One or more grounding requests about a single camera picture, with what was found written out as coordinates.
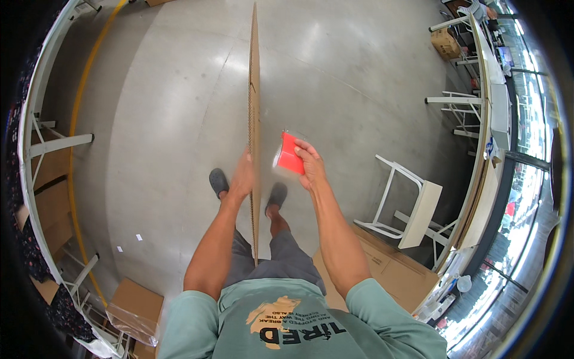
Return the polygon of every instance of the man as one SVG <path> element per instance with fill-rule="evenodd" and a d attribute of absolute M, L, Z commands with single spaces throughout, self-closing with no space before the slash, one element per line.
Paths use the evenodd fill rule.
<path fill-rule="evenodd" d="M 235 230 L 239 206 L 253 186 L 253 164 L 245 151 L 230 186 L 221 170 L 210 174 L 221 206 L 189 263 L 184 292 L 170 304 L 159 358 L 446 358 L 446 341 L 371 278 L 323 160 L 308 143 L 296 140 L 296 145 L 321 254 L 349 313 L 327 307 L 317 269 L 279 214 L 285 185 L 273 186 L 265 208 L 271 260 L 254 266 L 251 246 Z"/>

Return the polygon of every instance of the foot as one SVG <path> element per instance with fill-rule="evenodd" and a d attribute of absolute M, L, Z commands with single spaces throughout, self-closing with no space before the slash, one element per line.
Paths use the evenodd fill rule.
<path fill-rule="evenodd" d="M 210 173 L 210 185 L 213 188 L 217 198 L 221 199 L 219 194 L 221 192 L 229 191 L 229 184 L 227 184 L 227 178 L 225 177 L 225 173 L 221 168 L 214 168 L 213 171 Z"/>
<path fill-rule="evenodd" d="M 285 183 L 275 182 L 271 189 L 267 206 L 265 207 L 265 215 L 271 218 L 272 212 L 281 209 L 285 198 L 287 198 L 287 186 Z"/>

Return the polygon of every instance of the white stool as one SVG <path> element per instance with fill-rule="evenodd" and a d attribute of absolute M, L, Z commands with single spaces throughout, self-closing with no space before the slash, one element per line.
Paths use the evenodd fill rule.
<path fill-rule="evenodd" d="M 361 221 L 354 220 L 354 222 L 357 223 L 358 225 L 361 225 L 373 231 L 384 234 L 387 237 L 400 239 L 401 242 L 398 244 L 398 247 L 401 249 L 419 246 L 422 241 L 422 238 L 426 233 L 426 230 L 429 227 L 432 215 L 435 213 L 435 208 L 437 203 L 439 202 L 440 193 L 442 192 L 443 187 L 439 186 L 438 184 L 423 180 L 422 178 L 418 177 L 413 172 L 410 172 L 408 169 L 404 168 L 403 166 L 399 165 L 396 162 L 389 162 L 379 155 L 375 155 L 375 157 L 380 159 L 387 165 L 391 166 L 391 174 L 387 181 L 387 185 L 383 193 L 383 198 L 381 199 L 381 204 L 379 205 L 379 209 L 377 210 L 377 214 L 375 214 L 375 218 L 373 219 L 373 221 L 371 223 L 364 223 Z M 398 229 L 392 228 L 388 225 L 384 225 L 379 222 L 379 216 L 381 215 L 381 210 L 383 209 L 385 199 L 387 198 L 387 194 L 389 193 L 389 188 L 391 187 L 391 181 L 393 179 L 395 171 L 398 171 L 403 175 L 405 175 L 408 179 L 413 181 L 418 187 L 417 202 L 414 205 L 412 214 L 408 218 L 406 228 L 404 231 L 400 231 Z"/>

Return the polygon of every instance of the gray floor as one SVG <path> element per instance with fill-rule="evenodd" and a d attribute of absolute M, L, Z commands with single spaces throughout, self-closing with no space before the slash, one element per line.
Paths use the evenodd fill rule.
<path fill-rule="evenodd" d="M 101 4 L 99 14 L 75 21 L 52 72 L 42 118 L 57 120 L 62 131 L 115 6 Z M 102 42 L 76 128 L 95 141 L 76 147 L 74 178 L 80 227 L 88 251 L 101 256 L 94 272 L 106 299 L 125 276 L 167 302 L 181 291 L 219 207 L 208 174 L 221 167 L 230 177 L 247 141 L 252 6 L 138 1 L 126 4 Z M 258 2 L 264 197 L 278 180 L 271 163 L 287 128 L 324 157 L 349 223 L 376 212 L 390 170 L 375 154 L 444 186 L 434 220 L 456 217 L 472 167 L 469 141 L 451 134 L 454 122 L 438 106 L 423 103 L 446 88 L 465 89 L 430 42 L 428 27 L 443 21 L 442 8 L 425 0 Z M 313 255 L 319 239 L 311 201 L 298 183 L 288 186 L 282 214 Z M 409 213 L 415 190 L 396 177 L 382 219 L 391 221 L 394 209 Z M 249 239 L 247 202 L 237 227 Z M 260 257 L 269 258 L 264 216 L 260 234 Z"/>

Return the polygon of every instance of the green t-shirt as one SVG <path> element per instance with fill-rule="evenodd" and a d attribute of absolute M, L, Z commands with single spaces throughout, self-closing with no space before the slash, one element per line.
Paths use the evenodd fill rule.
<path fill-rule="evenodd" d="M 219 302 L 184 291 L 170 305 L 158 359 L 446 358 L 447 342 L 415 321 L 375 281 L 347 294 L 349 313 L 329 309 L 301 279 L 250 279 Z"/>

